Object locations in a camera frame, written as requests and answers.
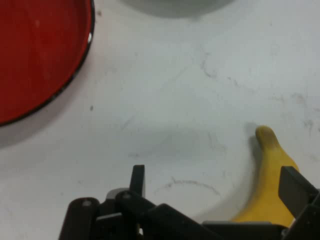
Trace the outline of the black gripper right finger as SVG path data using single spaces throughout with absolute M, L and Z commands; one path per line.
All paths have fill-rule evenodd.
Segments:
M 284 240 L 320 238 L 320 190 L 292 166 L 282 166 L 278 196 L 295 218 Z

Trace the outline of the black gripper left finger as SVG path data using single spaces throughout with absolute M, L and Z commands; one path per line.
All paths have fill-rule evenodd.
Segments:
M 144 197 L 145 167 L 134 165 L 128 188 L 99 202 L 93 197 L 71 201 L 60 240 L 221 240 L 222 236 L 167 204 Z

